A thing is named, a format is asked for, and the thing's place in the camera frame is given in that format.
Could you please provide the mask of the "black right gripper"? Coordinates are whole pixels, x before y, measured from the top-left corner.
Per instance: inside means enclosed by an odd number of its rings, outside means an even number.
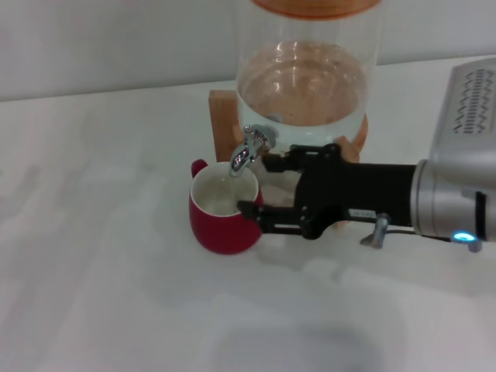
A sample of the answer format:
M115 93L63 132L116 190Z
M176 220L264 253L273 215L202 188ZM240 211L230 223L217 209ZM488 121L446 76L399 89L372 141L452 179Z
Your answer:
M367 211L387 215L393 226L412 226L415 165L352 163L337 144L294 145L284 155L265 153L262 164L269 173L301 171L295 208L237 202L242 216L263 234L317 239L336 222L374 223L377 218L367 217Z

